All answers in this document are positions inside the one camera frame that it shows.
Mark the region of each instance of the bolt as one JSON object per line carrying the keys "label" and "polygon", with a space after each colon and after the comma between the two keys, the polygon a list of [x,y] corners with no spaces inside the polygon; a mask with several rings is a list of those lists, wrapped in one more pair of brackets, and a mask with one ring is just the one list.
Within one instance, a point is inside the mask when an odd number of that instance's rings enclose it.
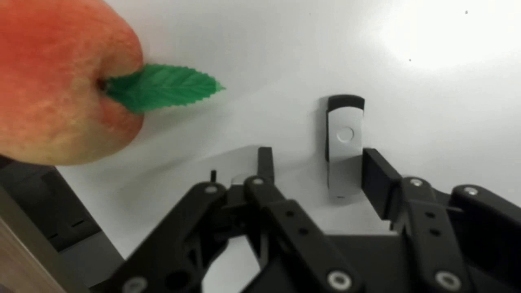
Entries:
{"label": "bolt", "polygon": [[262,186],[264,181],[262,181],[261,178],[256,178],[256,179],[254,179],[254,184],[256,184],[256,186]]}
{"label": "bolt", "polygon": [[410,179],[410,184],[415,186],[415,188],[420,188],[420,186],[423,186],[423,181],[414,178],[414,179]]}
{"label": "bolt", "polygon": [[342,271],[331,272],[327,275],[327,282],[331,288],[334,288],[335,292],[347,292],[353,285],[352,279]]}
{"label": "bolt", "polygon": [[476,188],[472,188],[472,186],[467,186],[464,189],[464,192],[467,192],[469,196],[477,196],[479,194],[479,191]]}
{"label": "bolt", "polygon": [[205,192],[207,194],[215,194],[218,189],[215,188],[215,186],[208,186],[207,189],[205,189]]}
{"label": "bolt", "polygon": [[148,282],[147,279],[143,277],[134,277],[134,279],[129,279],[125,284],[124,284],[124,293],[143,293],[148,287]]}
{"label": "bolt", "polygon": [[458,275],[446,272],[446,271],[438,272],[435,279],[436,279],[438,285],[448,292],[459,292],[462,287]]}

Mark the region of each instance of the peach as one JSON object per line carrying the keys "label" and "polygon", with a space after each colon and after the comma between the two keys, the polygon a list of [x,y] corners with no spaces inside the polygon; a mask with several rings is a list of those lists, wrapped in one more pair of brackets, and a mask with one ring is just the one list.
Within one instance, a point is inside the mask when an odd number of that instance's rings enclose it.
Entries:
{"label": "peach", "polygon": [[78,165],[124,148],[143,118],[101,85],[142,67],[138,38],[103,0],[0,0],[0,155]]}

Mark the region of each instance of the green leaf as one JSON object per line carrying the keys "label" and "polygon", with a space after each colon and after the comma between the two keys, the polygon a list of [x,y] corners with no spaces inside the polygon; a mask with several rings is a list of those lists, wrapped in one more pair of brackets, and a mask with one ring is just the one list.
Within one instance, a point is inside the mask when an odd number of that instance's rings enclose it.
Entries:
{"label": "green leaf", "polygon": [[140,72],[106,80],[104,93],[129,111],[189,106],[225,90],[215,78],[187,67],[147,64]]}

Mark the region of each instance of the wooden surface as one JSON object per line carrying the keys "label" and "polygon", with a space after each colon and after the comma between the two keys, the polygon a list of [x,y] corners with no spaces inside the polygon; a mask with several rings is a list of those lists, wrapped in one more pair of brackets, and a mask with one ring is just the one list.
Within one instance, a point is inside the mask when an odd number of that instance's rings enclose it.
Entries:
{"label": "wooden surface", "polygon": [[0,188],[0,293],[81,293],[59,254]]}

